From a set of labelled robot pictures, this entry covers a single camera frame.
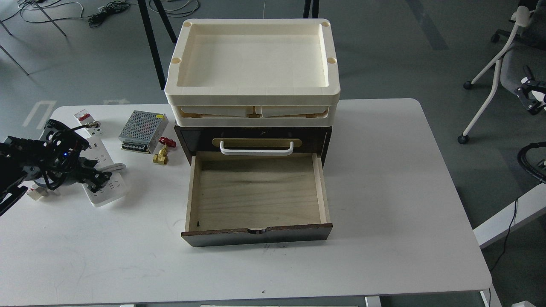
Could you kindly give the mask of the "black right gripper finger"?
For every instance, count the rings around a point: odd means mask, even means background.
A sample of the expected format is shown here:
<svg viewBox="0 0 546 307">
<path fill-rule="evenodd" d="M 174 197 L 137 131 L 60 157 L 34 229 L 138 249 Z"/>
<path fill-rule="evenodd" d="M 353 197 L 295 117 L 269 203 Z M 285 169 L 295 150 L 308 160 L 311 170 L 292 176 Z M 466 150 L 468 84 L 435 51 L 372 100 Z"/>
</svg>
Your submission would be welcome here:
<svg viewBox="0 0 546 307">
<path fill-rule="evenodd" d="M 545 107 L 545 81 L 524 78 L 514 93 L 531 115 L 538 114 Z"/>
</svg>

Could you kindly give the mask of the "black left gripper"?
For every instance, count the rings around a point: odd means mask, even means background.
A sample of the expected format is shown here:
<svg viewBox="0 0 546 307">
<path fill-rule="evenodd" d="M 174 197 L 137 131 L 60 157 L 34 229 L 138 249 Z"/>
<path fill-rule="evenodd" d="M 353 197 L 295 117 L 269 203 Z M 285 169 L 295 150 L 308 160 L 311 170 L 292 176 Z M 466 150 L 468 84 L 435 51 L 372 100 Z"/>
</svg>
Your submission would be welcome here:
<svg viewBox="0 0 546 307">
<path fill-rule="evenodd" d="M 72 180 L 85 183 L 90 192 L 98 192 L 112 176 L 95 168 L 98 161 L 80 157 L 90 148 L 76 131 L 92 124 L 69 128 L 57 120 L 48 120 L 39 140 L 8 136 L 4 141 L 4 189 L 15 190 L 23 181 L 42 178 L 42 186 L 55 190 Z"/>
</svg>

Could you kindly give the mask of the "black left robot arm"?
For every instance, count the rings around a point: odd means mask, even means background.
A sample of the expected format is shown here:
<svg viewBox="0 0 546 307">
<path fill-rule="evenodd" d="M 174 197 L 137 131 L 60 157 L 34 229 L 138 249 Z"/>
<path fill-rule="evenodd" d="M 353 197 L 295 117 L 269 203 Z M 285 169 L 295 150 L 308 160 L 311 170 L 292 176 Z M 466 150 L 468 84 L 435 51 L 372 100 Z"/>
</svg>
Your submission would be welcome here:
<svg viewBox="0 0 546 307">
<path fill-rule="evenodd" d="M 107 185 L 109 171 L 96 169 L 97 161 L 81 157 L 89 142 L 61 121 L 50 119 L 39 140 L 8 136 L 0 144 L 1 212 L 9 210 L 27 191 L 24 181 L 56 190 L 70 183 L 85 183 L 97 192 Z"/>
</svg>

